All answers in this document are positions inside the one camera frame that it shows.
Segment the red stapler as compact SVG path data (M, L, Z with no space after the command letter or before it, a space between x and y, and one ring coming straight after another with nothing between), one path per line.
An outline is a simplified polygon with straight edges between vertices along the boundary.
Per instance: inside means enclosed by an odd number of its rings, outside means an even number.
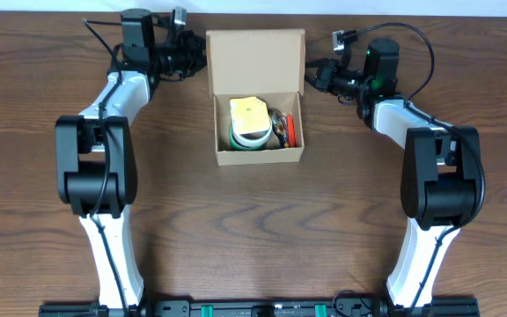
M292 114L287 114L286 120L287 120L286 128L287 128L288 147L294 148L297 146L297 139Z

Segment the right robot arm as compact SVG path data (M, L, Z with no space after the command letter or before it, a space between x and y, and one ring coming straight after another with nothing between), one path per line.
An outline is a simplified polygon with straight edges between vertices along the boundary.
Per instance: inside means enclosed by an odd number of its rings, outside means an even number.
M479 133L455 127L426 114L397 91L399 44L370 41L362 69L352 69L351 43L357 33L337 31L333 48L340 59L308 62L312 87L340 102L356 101L358 117L374 132L403 150L400 200L407 229L399 258L374 306L382 316L449 316L471 313L459 301L444 303L432 296L452 241L479 214L486 191Z

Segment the white tape roll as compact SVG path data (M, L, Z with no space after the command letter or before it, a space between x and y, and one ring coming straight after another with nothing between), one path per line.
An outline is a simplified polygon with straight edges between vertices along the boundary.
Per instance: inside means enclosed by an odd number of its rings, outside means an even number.
M273 133L271 124L263 130L242 134L240 134L236 128L237 124L235 122L231 122L230 136L236 144L245 148L258 148L265 146Z

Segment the correction tape dispenser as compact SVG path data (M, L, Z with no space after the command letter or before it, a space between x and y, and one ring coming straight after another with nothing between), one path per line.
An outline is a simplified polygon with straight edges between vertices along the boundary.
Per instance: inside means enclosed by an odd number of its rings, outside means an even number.
M283 113L276 108L270 108L268 110L269 118L272 122L272 130L279 140L279 144L282 148L289 147L289 138L287 134L287 121L283 116Z

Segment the green tape roll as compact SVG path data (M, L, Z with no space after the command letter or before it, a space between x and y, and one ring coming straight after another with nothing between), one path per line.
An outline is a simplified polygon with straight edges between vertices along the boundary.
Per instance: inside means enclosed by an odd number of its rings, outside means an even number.
M242 146L239 146L238 144L236 144L232 137L230 136L230 128L229 128L229 141L230 141L230 144L231 144L231 147L235 150L238 150L238 151L262 151L265 149L266 145L263 146L263 147L258 147L258 148L245 148L245 147L242 147Z

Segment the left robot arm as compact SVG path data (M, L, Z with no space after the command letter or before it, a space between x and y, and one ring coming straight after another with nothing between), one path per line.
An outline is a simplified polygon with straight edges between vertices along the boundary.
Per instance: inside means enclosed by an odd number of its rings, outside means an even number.
M107 46L107 83L93 103L55 124L58 194L90 241L99 298L81 305L46 304L41 316L152 316L130 232L137 170L130 126L162 82L180 82L207 65L206 40L186 28L187 12L121 12L121 43Z

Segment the brown cardboard box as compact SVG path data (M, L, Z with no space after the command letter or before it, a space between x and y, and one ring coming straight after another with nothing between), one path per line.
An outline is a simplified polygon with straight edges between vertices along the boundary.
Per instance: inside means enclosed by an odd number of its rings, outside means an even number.
M209 30L207 59L217 163L230 166L298 162L305 148L301 115L305 30ZM281 111L284 117L292 114L296 147L282 148L274 133L262 151L231 147L230 100L253 96Z

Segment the yellow sticky note pad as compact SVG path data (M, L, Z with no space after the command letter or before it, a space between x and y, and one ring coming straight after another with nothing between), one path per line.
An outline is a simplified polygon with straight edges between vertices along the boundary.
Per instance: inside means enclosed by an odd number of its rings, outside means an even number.
M257 97L231 99L230 109L233 130L239 135L258 133L271 127L267 104Z

